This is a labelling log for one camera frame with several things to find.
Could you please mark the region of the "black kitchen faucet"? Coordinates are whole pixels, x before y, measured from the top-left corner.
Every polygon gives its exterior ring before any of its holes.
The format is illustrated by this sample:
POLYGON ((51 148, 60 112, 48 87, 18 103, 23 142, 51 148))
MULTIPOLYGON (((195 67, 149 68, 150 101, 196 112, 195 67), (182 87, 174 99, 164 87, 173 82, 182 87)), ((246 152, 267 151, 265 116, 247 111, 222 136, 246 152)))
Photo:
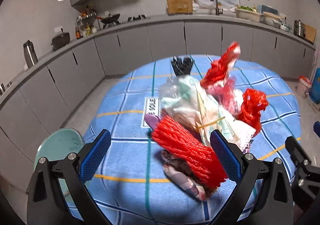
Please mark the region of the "black kitchen faucet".
POLYGON ((216 15, 219 16, 220 15, 219 1, 218 0, 210 0, 210 1, 215 4, 215 12, 216 12, 216 15))

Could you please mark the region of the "patterned rag cloth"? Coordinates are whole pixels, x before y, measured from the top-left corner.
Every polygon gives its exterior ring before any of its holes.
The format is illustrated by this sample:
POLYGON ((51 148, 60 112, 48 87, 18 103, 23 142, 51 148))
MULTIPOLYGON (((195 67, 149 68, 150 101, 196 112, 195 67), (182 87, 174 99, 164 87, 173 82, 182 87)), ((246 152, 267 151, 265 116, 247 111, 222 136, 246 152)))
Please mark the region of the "patterned rag cloth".
POLYGON ((216 191, 200 184, 183 159, 175 157, 167 150, 161 152, 161 157, 164 161, 163 171, 165 175, 189 196, 203 202, 216 191))

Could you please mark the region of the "white basin with vegetables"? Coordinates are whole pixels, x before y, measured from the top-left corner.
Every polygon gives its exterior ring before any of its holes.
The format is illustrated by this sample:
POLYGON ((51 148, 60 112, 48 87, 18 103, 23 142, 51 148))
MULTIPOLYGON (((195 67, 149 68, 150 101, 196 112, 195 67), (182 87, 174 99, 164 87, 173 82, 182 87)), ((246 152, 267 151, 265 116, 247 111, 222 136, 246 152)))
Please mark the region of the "white basin with vegetables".
POLYGON ((252 10, 248 10, 237 7, 235 9, 235 14, 237 18, 241 18, 241 19, 246 19, 246 20, 250 20, 253 22, 260 22, 260 18, 261 18, 261 14, 252 10))

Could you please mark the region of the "white bowl stack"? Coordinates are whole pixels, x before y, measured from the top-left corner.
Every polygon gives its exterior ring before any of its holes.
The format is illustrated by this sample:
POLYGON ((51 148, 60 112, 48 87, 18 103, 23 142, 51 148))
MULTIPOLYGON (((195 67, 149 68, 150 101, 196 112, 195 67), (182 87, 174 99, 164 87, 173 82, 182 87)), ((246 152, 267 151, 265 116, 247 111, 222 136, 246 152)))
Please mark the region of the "white bowl stack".
POLYGON ((264 12, 264 23, 272 27, 280 27, 281 17, 271 12, 264 12))

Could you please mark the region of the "clear plastic bag with paper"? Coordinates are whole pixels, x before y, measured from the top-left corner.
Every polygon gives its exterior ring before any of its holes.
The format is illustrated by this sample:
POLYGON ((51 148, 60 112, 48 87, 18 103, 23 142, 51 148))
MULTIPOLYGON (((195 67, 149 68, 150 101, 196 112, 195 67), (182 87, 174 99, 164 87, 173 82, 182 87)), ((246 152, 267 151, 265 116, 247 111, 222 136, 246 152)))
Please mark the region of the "clear plastic bag with paper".
POLYGON ((219 130, 228 142, 245 150, 255 129, 236 120, 200 82, 190 75, 169 77, 159 87, 162 111, 185 128, 200 135, 201 142, 210 147, 210 134, 219 130))

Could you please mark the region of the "red mesh net front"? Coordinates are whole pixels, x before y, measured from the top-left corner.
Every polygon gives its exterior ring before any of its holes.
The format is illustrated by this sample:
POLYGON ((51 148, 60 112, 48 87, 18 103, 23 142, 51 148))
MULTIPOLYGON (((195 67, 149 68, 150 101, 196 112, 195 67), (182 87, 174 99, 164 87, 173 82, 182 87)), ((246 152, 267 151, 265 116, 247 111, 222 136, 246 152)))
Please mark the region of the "red mesh net front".
POLYGON ((183 160, 206 188, 216 190, 228 178, 213 149, 199 142, 173 118, 165 116, 152 132, 152 139, 183 160))

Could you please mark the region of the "wooden knife block box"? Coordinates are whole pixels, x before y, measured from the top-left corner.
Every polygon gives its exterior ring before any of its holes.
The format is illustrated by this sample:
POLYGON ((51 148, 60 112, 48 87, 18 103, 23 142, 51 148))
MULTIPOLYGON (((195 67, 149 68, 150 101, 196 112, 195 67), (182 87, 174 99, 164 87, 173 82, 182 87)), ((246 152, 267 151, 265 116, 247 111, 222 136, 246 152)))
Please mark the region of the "wooden knife block box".
POLYGON ((193 0, 167 0, 167 11, 173 14, 193 14, 193 0))

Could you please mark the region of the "steel pot right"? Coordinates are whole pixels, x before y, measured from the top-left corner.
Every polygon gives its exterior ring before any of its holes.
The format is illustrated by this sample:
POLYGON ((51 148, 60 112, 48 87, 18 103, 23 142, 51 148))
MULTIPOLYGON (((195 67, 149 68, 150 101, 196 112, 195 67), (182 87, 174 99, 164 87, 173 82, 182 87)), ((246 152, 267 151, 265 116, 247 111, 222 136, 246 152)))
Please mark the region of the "steel pot right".
POLYGON ((295 20, 293 32, 295 36, 305 38, 305 24, 301 20, 295 20))

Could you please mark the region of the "grey kitchen cabinets counter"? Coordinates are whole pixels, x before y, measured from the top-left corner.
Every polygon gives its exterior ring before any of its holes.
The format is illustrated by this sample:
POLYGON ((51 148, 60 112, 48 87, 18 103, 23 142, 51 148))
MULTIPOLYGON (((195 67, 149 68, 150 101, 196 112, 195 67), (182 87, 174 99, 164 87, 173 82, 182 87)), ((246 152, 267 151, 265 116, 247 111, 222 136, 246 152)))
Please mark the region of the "grey kitchen cabinets counter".
POLYGON ((160 16, 99 30, 43 56, 1 96, 1 176, 26 191, 41 142, 105 77, 172 56, 221 55, 234 41, 242 60, 287 79, 310 75, 313 44, 246 19, 160 16))

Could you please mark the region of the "purple snack wrapper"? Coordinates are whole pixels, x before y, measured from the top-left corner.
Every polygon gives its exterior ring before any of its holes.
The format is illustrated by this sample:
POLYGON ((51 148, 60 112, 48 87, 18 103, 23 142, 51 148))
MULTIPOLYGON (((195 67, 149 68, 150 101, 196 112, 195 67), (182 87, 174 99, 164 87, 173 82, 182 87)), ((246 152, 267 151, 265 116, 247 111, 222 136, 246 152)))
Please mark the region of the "purple snack wrapper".
POLYGON ((156 129, 159 122, 161 122, 162 117, 154 114, 146 114, 144 116, 145 123, 152 129, 156 129))

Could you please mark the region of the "wooden cutting board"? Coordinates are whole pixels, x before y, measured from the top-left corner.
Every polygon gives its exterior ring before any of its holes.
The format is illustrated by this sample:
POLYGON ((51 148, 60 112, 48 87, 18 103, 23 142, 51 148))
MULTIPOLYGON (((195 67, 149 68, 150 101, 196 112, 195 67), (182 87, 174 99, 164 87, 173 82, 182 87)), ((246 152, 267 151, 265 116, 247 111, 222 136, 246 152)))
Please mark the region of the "wooden cutting board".
POLYGON ((305 24, 305 40, 311 44, 314 44, 316 39, 317 29, 305 24))

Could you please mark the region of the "pink plastic bag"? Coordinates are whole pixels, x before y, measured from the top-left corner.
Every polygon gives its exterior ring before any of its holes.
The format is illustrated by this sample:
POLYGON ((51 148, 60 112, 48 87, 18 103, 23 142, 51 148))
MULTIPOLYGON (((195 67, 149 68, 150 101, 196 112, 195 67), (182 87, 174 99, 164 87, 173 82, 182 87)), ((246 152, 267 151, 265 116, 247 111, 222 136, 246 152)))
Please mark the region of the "pink plastic bag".
POLYGON ((228 77, 225 81, 218 81, 210 86, 207 93, 212 95, 219 104, 237 118, 241 112, 244 101, 243 92, 235 87, 236 77, 228 77))

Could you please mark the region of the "black wok pan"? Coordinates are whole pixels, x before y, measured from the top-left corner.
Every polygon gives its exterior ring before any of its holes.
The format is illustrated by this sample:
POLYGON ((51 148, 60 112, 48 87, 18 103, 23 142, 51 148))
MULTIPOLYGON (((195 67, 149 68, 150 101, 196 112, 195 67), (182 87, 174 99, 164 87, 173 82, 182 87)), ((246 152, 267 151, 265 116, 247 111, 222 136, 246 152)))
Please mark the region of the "black wok pan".
POLYGON ((117 21, 120 17, 120 14, 109 14, 108 16, 106 17, 98 17, 96 16, 96 18, 98 20, 100 20, 103 24, 112 24, 114 23, 115 21, 117 21))

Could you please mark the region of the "blue plaid tablecloth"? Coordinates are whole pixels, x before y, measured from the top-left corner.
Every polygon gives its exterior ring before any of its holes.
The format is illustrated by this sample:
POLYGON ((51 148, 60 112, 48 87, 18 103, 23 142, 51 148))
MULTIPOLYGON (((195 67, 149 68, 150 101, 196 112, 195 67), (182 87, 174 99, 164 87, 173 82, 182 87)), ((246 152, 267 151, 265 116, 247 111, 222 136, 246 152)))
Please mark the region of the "blue plaid tablecloth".
MULTIPOLYGON (((84 134, 84 141, 92 142, 103 129, 111 133, 111 146, 87 187, 113 224, 208 224, 235 187, 233 181, 225 181, 201 202, 165 176, 162 149, 151 140, 143 120, 145 112, 157 111, 159 87, 173 75, 170 59, 128 73, 106 93, 84 134)), ((231 75, 236 88, 260 90, 269 103, 250 152, 267 161, 280 158, 287 175, 293 177, 295 165, 284 147, 287 137, 301 135, 292 90, 276 73, 254 62, 237 61, 231 75)))

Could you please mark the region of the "teal round trash bin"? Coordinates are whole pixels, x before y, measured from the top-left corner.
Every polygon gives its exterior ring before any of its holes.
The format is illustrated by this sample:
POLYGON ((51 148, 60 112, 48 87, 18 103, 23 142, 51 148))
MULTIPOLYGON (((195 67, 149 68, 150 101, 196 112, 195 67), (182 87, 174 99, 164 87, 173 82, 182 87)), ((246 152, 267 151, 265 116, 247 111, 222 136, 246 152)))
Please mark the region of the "teal round trash bin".
POLYGON ((80 133, 70 128, 56 131, 40 144, 29 182, 28 224, 85 224, 72 216, 65 199, 73 193, 68 182, 75 182, 81 192, 86 192, 68 162, 68 156, 77 157, 83 146, 80 133))

